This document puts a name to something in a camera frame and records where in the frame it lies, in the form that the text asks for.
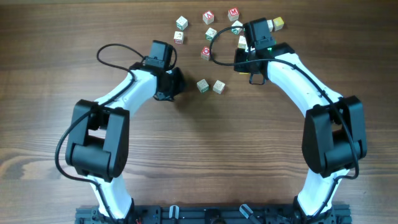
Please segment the wooden block yellow side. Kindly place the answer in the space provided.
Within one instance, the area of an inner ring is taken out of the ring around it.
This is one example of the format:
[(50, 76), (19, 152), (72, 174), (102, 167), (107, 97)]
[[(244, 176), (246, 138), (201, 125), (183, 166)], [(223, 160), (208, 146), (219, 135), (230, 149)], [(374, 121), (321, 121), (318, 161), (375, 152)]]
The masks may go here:
[(243, 35), (239, 36), (239, 40), (238, 40), (238, 48), (239, 49), (246, 49), (247, 47), (247, 42), (246, 42), (246, 38)]

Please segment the wooden block green bird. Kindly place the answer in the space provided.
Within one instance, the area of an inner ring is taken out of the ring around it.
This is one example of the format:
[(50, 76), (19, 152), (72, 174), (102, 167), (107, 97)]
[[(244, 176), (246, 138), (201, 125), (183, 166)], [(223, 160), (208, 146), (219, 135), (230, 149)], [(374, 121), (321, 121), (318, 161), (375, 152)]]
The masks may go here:
[(199, 89), (200, 93), (204, 93), (209, 90), (209, 84), (205, 79), (202, 79), (197, 82), (197, 88)]

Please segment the wooden block green N side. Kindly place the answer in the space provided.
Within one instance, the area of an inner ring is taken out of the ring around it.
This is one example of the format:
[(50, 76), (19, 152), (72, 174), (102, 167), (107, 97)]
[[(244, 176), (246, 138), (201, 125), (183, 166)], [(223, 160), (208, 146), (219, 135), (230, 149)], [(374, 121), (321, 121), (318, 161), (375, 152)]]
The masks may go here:
[(239, 22), (239, 21), (235, 21), (232, 24), (232, 27), (233, 28), (231, 29), (231, 31), (235, 35), (239, 35), (239, 33), (243, 30), (243, 24), (241, 22)]

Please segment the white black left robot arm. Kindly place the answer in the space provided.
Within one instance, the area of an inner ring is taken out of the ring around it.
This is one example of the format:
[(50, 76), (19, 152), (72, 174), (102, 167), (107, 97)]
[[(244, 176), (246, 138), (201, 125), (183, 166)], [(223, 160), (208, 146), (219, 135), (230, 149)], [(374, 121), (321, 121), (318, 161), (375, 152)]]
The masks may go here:
[(71, 125), (57, 144), (55, 164), (63, 176), (72, 178), (59, 163), (66, 142), (65, 161), (75, 168), (74, 179), (89, 183), (99, 203), (77, 209), (76, 223), (140, 223), (122, 175), (129, 153), (130, 119), (148, 99), (173, 101), (183, 91), (185, 80), (176, 62), (176, 49), (155, 40), (150, 54), (127, 68), (126, 78), (116, 88), (95, 101), (76, 103)]

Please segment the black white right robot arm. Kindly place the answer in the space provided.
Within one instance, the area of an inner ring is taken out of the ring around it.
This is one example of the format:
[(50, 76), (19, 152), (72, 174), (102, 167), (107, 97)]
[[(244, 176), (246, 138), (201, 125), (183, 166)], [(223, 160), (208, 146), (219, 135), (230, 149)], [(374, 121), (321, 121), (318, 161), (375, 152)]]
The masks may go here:
[(260, 73), (282, 89), (305, 117), (302, 154), (308, 165), (297, 195), (302, 220), (324, 218), (343, 179), (356, 179), (367, 153), (363, 105), (324, 85), (286, 43), (277, 44), (265, 18), (243, 24), (248, 51), (236, 66)]

